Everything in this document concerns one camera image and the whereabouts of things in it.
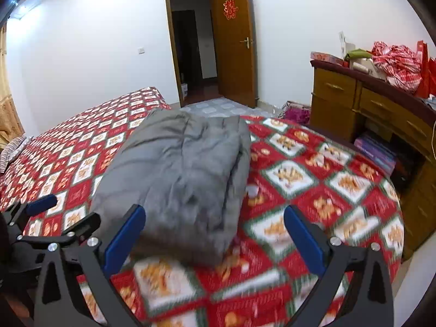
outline red paper decoration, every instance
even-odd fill
[[[224,5],[224,16],[227,19],[236,18],[236,13],[239,10],[239,7],[235,6],[234,0],[226,0]]]

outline purple box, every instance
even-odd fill
[[[380,166],[387,175],[392,174],[396,165],[395,155],[381,150],[365,137],[357,138],[354,145],[376,165]]]
[[[397,157],[397,154],[389,148],[389,144],[385,145],[386,142],[384,140],[377,140],[377,138],[371,136],[371,133],[366,132],[361,138],[385,154],[387,158],[392,159]]]

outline striped pillow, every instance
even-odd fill
[[[11,164],[13,161],[16,160],[18,155],[22,153],[22,151],[25,149],[26,145],[30,143],[30,141],[33,139],[33,136],[28,136],[25,138],[25,140],[21,143],[21,145],[16,149],[13,153],[9,156],[9,164]]]
[[[12,140],[0,154],[0,173],[5,173],[7,165],[9,164],[9,156],[13,153],[21,143],[25,140],[25,136],[18,136],[14,140]]]

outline drawer handle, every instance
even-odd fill
[[[427,213],[424,210],[422,210],[422,208],[419,205],[418,205],[418,210],[419,210],[419,212],[421,213],[422,216],[427,217],[427,218],[429,217],[427,215]]]
[[[380,107],[380,108],[384,109],[385,111],[392,112],[392,111],[391,111],[387,106],[385,106],[383,103],[376,102],[376,101],[372,101],[372,100],[371,100],[371,103],[375,104],[377,107]]]
[[[413,233],[406,225],[404,225],[404,228],[406,229],[406,231],[408,232],[409,235],[413,236]]]
[[[421,134],[424,138],[427,137],[427,134],[424,133],[424,132],[421,130],[420,127],[417,127],[415,124],[413,124],[413,123],[410,122],[410,121],[407,121],[407,124],[409,124],[413,129],[415,129],[415,130],[416,130],[419,134]]]
[[[327,87],[330,87],[332,90],[336,90],[336,91],[345,91],[342,87],[339,87],[338,85],[329,84],[328,82],[326,82],[325,85],[326,85]]]

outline blue gripper pad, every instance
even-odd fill
[[[135,241],[145,226],[145,210],[138,205],[104,252],[104,266],[102,270],[109,278],[119,272],[126,261]]]
[[[26,213],[29,216],[36,216],[42,212],[55,207],[57,204],[57,198],[54,194],[43,196],[42,198],[32,201],[26,208]]]
[[[317,276],[322,276],[326,271],[324,266],[323,252],[317,244],[309,228],[298,217],[295,209],[288,206],[283,214],[285,227],[294,241],[301,257],[306,263],[308,270]]]

